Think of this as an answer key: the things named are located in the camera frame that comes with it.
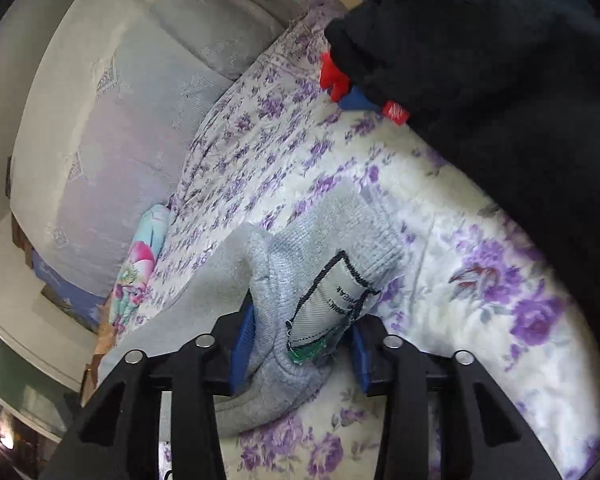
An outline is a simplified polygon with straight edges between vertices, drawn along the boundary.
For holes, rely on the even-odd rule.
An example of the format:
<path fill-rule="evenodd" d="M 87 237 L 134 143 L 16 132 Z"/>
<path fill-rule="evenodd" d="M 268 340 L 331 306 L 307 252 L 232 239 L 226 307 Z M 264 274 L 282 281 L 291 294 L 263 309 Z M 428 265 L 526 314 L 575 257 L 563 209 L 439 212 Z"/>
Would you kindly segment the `grey sweatpants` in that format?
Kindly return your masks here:
<path fill-rule="evenodd" d="M 216 401 L 216 423 L 226 438 L 274 422 L 326 382 L 343 332 L 370 310 L 403 254 L 392 200 L 342 181 L 276 234 L 234 229 L 174 301 L 106 354 L 98 377 L 130 350 L 178 350 L 250 296 L 246 382 Z"/>

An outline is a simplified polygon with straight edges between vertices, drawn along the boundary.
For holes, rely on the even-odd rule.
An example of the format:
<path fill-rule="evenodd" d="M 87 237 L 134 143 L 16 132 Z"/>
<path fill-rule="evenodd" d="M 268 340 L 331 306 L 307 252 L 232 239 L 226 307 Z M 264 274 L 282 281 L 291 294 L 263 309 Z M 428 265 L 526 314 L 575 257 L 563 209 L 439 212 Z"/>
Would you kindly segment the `green window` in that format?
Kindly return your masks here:
<path fill-rule="evenodd" d="M 40 359 L 0 325 L 0 405 L 58 443 L 80 408 L 80 383 Z"/>

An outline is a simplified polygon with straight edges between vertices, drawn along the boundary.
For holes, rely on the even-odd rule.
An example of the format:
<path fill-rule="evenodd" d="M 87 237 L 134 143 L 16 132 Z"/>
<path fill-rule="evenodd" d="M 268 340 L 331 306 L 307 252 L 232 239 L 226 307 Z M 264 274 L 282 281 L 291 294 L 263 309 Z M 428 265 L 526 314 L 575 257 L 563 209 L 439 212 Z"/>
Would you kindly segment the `blue patterned cloth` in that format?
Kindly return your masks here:
<path fill-rule="evenodd" d="M 102 322 L 102 308 L 106 298 L 96 296 L 66 281 L 34 250 L 32 269 L 43 283 L 42 294 L 59 310 L 92 333 L 96 333 Z"/>

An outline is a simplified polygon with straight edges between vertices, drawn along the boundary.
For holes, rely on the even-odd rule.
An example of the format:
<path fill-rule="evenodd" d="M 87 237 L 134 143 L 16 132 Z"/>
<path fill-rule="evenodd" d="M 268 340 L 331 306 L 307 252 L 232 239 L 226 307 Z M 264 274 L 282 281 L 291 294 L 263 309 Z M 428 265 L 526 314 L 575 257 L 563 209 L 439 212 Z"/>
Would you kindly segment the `purple floral bedspread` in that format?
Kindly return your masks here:
<path fill-rule="evenodd" d="M 424 351 L 470 350 L 535 431 L 562 478 L 600 455 L 600 355 L 576 303 L 522 229 L 410 130 L 342 112 L 318 86 L 327 1 L 263 52 L 202 122 L 170 200 L 124 352 L 171 352 L 257 301 L 248 391 L 218 404 L 232 479 L 368 479 L 383 400 L 345 351 L 292 362 L 285 328 L 327 325 L 362 299 Z"/>

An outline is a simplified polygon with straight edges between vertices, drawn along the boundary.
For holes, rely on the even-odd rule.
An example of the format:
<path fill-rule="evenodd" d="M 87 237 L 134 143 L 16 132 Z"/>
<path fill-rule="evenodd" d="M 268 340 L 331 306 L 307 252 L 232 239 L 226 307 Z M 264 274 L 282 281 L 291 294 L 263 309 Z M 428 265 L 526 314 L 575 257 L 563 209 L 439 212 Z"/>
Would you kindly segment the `folded turquoise floral blanket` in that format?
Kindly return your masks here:
<path fill-rule="evenodd" d="M 152 206 L 140 218 L 111 293 L 108 320 L 116 335 L 124 331 L 146 295 L 170 219 L 170 209 L 161 204 Z"/>

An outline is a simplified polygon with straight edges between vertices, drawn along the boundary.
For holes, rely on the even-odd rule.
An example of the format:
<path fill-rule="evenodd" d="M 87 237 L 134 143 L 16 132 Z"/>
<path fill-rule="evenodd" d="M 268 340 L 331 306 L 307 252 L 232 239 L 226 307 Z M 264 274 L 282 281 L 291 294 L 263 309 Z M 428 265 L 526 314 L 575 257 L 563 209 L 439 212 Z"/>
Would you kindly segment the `blue garment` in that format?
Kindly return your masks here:
<path fill-rule="evenodd" d="M 370 102 L 358 86 L 353 86 L 351 90 L 338 101 L 338 106 L 342 110 L 370 110 L 371 112 L 378 114 L 382 113 L 382 106 Z"/>

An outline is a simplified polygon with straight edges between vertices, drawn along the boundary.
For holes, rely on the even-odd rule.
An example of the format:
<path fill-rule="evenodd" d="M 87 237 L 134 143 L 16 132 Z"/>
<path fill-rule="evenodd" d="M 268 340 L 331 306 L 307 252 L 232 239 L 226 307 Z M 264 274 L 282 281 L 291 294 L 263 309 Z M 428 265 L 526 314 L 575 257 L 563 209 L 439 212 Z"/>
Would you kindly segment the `black garment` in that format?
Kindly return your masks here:
<path fill-rule="evenodd" d="M 600 19 L 585 0 L 366 0 L 335 65 L 495 200 L 600 347 Z"/>

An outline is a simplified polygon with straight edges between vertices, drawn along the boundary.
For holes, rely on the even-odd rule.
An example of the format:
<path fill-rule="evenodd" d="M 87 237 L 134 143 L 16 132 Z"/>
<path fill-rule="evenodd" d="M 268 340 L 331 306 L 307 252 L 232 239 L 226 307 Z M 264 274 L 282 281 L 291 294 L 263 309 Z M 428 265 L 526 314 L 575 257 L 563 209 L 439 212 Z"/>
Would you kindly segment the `white lace headboard cover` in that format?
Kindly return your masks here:
<path fill-rule="evenodd" d="M 74 0 L 12 153 L 10 208 L 43 261 L 108 295 L 204 116 L 308 1 Z"/>

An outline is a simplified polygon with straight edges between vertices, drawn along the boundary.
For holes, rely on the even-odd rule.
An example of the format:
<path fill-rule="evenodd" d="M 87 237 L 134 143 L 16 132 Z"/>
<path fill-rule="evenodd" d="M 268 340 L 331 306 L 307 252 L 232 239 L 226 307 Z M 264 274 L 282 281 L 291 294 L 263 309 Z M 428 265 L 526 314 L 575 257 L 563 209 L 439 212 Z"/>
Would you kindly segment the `red garment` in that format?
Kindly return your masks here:
<path fill-rule="evenodd" d="M 338 103 L 350 92 L 350 78 L 336 66 L 329 51 L 321 54 L 321 63 L 320 87 Z"/>

